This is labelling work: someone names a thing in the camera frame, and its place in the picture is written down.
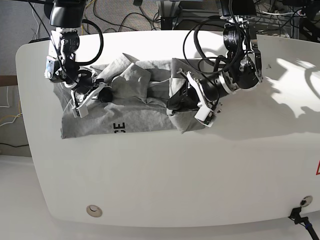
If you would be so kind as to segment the grey T-shirt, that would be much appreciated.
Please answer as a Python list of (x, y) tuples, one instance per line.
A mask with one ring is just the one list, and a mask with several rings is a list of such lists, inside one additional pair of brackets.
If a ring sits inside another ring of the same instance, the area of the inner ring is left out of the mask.
[(92, 65), (90, 69), (111, 87), (112, 100), (90, 100), (86, 105), (88, 115), (74, 117), (70, 90), (62, 83), (55, 84), (53, 92), (63, 110), (62, 139), (167, 130), (185, 133), (205, 128), (195, 118), (195, 111), (175, 113), (167, 109), (168, 100), (186, 82), (178, 71), (191, 70), (184, 59), (134, 60), (123, 53), (109, 64)]

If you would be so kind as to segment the round beige table grommet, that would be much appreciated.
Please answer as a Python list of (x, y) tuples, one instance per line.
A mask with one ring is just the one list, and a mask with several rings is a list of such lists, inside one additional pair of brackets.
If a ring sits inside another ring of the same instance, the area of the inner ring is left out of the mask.
[(86, 212), (93, 218), (100, 218), (103, 214), (102, 209), (96, 205), (88, 205)]

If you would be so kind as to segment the red warning triangle sticker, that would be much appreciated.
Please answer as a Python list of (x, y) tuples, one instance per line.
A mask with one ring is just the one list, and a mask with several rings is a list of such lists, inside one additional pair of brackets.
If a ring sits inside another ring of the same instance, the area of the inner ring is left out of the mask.
[(317, 169), (316, 169), (316, 176), (317, 175), (320, 175), (320, 161), (318, 162)]

